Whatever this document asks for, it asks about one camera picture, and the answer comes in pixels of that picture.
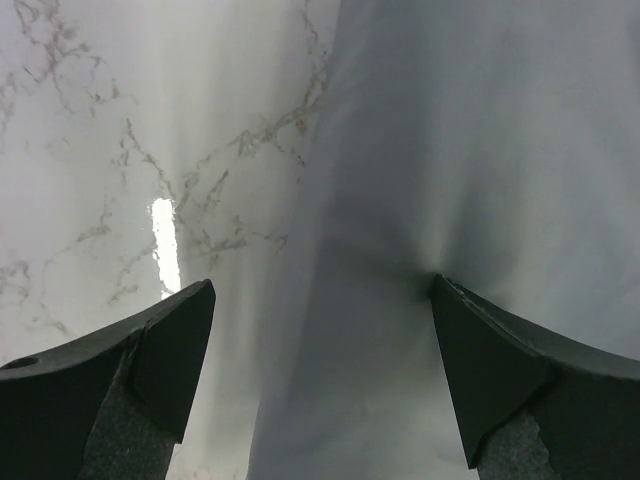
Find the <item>white marble surface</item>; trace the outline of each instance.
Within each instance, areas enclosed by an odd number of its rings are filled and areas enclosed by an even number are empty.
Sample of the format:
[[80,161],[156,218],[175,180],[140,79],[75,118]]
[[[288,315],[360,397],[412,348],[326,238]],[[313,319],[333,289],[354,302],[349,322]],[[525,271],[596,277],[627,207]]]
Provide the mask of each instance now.
[[0,0],[0,364],[210,277],[169,479],[246,473],[339,0]]

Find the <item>white fabric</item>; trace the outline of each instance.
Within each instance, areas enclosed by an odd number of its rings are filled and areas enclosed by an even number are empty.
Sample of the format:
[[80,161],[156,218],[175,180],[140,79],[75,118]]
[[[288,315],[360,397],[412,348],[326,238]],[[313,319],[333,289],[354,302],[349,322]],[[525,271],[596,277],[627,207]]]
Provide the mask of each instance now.
[[640,358],[640,3],[344,0],[250,480],[471,479],[420,275]]

